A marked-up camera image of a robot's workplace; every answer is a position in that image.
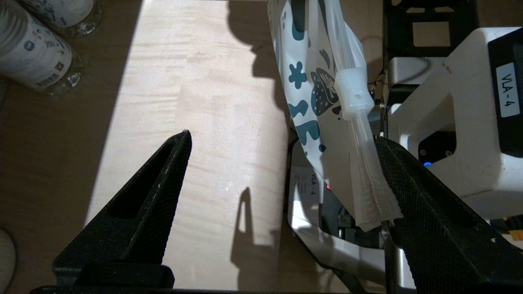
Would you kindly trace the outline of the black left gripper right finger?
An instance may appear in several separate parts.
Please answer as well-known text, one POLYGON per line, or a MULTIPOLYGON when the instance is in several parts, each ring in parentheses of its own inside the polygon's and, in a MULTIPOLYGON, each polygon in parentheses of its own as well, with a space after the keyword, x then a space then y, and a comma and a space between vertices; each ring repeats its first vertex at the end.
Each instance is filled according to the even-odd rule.
POLYGON ((400 144, 375 142, 418 293, 521 293, 522 253, 400 144))

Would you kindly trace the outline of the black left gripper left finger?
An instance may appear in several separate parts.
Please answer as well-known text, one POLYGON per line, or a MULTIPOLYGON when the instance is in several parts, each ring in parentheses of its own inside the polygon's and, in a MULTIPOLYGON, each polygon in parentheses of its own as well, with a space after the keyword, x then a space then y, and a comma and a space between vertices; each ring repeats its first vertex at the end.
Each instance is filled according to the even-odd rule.
POLYGON ((59 287, 172 287, 162 264, 192 147, 168 138, 54 259, 59 287))

